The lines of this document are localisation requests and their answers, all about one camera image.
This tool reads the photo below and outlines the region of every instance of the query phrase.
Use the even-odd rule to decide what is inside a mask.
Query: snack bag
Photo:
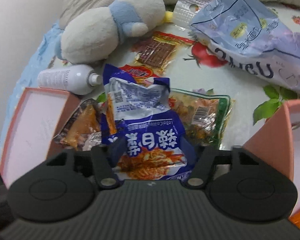
[[[54,141],[75,150],[87,150],[101,143],[100,109],[93,99],[87,99],[74,111]]]
[[[208,96],[173,89],[169,97],[169,106],[179,115],[190,142],[220,148],[232,108],[229,96]]]
[[[194,41],[170,33],[154,32],[153,36],[138,41],[132,51],[137,52],[133,65],[144,65],[162,76],[175,53],[182,47],[189,47]]]
[[[127,140],[127,153],[114,171],[124,179],[186,179],[192,167],[180,149],[185,129],[169,108],[169,79],[137,84],[127,72],[106,64],[107,106],[101,116],[102,143]]]

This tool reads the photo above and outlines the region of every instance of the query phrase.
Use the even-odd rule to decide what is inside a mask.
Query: green-bordered snack package
[[[195,144],[220,147],[233,101],[229,96],[208,96],[171,89],[169,106],[179,115],[188,140]]]

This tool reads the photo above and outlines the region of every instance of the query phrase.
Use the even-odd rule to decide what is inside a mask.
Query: blue scarf on plush toy
[[[118,26],[119,43],[122,44],[127,36],[131,36],[133,24],[143,21],[130,3],[115,0],[109,5],[109,9]]]

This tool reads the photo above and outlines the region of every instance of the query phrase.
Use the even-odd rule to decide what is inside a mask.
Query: printed logo
[[[233,29],[232,32],[230,32],[230,35],[234,39],[237,39],[237,38],[239,38],[239,37],[241,37],[242,35],[245,34],[246,29],[247,29],[247,24],[246,23],[240,23],[237,27],[235,27]]]
[[[267,27],[267,21],[266,21],[266,19],[260,18],[259,21],[260,21],[262,29],[264,29],[264,28]]]
[[[122,67],[124,71],[128,72],[133,78],[149,78],[154,76],[153,70],[145,66],[129,66]]]
[[[174,97],[169,97],[168,103],[170,108],[174,108],[177,100]]]

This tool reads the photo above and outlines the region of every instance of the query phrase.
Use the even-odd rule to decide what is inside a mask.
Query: spicy strip snack
[[[193,43],[193,40],[170,33],[154,32],[152,37],[138,41],[132,47],[131,50],[138,53],[132,65],[147,66],[162,76],[178,50],[188,48]]]
[[[192,167],[180,149],[184,127],[169,108],[169,79],[154,78],[145,87],[106,64],[103,81],[107,105],[101,115],[102,143],[121,137],[127,141],[127,153],[114,168],[118,178],[186,179]]]

